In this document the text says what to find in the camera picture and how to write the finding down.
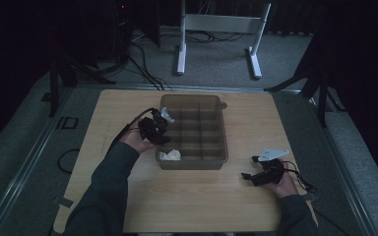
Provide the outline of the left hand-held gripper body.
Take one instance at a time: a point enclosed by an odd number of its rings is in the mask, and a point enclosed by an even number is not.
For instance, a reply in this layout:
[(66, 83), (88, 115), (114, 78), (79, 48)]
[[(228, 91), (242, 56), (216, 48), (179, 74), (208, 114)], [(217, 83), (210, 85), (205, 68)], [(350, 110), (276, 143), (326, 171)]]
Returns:
[(162, 128), (154, 119), (145, 117), (138, 122), (141, 138), (149, 140), (156, 146), (163, 146), (170, 142), (170, 137), (164, 135), (165, 128)]

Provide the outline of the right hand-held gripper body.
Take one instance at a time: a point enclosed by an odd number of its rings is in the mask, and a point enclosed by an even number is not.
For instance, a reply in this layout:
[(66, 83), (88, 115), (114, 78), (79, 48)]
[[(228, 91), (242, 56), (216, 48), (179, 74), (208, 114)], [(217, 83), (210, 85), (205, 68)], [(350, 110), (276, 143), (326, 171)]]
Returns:
[(284, 175), (284, 165), (281, 157), (289, 154), (288, 149), (265, 148), (259, 155), (259, 163), (263, 171), (252, 176), (254, 186), (263, 186), (265, 184), (278, 184)]

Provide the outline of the white cloth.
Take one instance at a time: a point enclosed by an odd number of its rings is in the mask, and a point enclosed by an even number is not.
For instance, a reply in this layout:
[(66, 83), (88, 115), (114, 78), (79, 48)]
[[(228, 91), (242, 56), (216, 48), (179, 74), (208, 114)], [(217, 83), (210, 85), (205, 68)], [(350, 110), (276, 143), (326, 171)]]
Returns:
[(174, 119), (170, 116), (170, 114), (168, 113), (166, 107), (163, 107), (163, 108), (160, 110), (160, 117), (161, 117), (165, 122), (167, 122), (167, 123), (173, 123), (173, 122), (174, 122)]
[(177, 149), (173, 149), (168, 153), (160, 152), (159, 153), (160, 160), (167, 160), (167, 161), (177, 161), (181, 159), (181, 153)]

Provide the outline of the grey compartment storage box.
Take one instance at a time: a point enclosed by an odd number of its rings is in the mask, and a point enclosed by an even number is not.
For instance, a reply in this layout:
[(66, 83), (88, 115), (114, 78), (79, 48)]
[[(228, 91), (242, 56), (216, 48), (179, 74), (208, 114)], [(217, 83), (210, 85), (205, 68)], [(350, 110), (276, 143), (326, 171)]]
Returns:
[[(228, 160), (221, 99), (216, 95), (166, 94), (160, 100), (174, 119), (164, 133), (170, 142), (157, 148), (164, 170), (219, 170)], [(181, 159), (160, 160), (159, 153), (177, 149)]]

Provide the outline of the person's left hand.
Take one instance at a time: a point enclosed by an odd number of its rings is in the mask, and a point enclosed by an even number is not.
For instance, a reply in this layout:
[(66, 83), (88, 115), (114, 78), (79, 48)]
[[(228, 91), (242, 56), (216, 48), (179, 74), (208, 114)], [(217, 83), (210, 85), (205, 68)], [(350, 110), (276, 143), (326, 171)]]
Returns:
[(125, 134), (119, 139), (121, 143), (127, 144), (138, 153), (143, 153), (146, 150), (155, 147), (154, 144), (144, 141), (140, 136), (138, 123), (133, 123)]

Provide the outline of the person's right hand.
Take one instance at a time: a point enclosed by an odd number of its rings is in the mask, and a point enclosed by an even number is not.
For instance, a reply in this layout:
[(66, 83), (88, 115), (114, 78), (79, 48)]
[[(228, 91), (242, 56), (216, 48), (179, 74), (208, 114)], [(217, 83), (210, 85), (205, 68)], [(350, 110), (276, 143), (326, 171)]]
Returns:
[(287, 172), (283, 174), (281, 181), (278, 184), (269, 183), (265, 185), (265, 188), (272, 191), (280, 199), (298, 194), (296, 185)]

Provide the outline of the black floor tape mark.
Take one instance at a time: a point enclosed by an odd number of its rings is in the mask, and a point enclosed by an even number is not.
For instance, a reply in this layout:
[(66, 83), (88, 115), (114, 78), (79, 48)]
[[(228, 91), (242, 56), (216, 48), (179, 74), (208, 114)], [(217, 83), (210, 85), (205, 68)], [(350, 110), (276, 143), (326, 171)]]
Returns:
[(60, 117), (56, 128), (61, 130), (74, 130), (77, 128), (79, 119), (76, 117)]

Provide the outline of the black tripod stand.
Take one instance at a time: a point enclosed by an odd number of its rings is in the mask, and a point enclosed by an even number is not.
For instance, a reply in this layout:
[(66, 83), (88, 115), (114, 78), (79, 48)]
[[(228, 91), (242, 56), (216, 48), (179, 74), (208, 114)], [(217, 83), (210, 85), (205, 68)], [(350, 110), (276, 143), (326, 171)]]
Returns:
[(313, 38), (306, 48), (302, 58), (290, 79), (270, 88), (268, 92), (281, 91), (302, 79), (306, 79), (300, 94), (303, 98), (311, 98), (319, 91), (317, 117), (320, 124), (326, 128), (326, 103), (330, 97), (328, 87), (334, 79), (340, 56), (342, 38), (338, 36), (341, 24), (339, 5), (329, 5), (324, 18), (317, 28)]
[(80, 72), (90, 76), (101, 84), (114, 85), (113, 81), (103, 78), (85, 65), (74, 60), (65, 52), (55, 51), (50, 59), (50, 93), (46, 97), (50, 102), (50, 117), (56, 114), (60, 105), (58, 82), (62, 81), (67, 88), (74, 88), (77, 85), (78, 79), (76, 78), (74, 69), (78, 69)]

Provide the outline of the white metal stand frame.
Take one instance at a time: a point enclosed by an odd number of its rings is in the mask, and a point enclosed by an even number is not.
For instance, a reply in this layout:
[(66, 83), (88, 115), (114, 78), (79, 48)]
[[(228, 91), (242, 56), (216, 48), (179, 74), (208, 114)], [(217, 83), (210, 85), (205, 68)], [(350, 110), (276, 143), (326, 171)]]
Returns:
[(255, 34), (255, 40), (248, 47), (248, 56), (254, 79), (262, 78), (259, 63), (258, 48), (262, 39), (265, 25), (271, 10), (271, 3), (265, 3), (262, 14), (259, 17), (239, 17), (220, 15), (200, 15), (186, 12), (186, 0), (181, 0), (180, 10), (180, 45), (177, 57), (176, 72), (178, 75), (185, 73), (186, 65), (186, 31), (202, 30), (233, 33)]

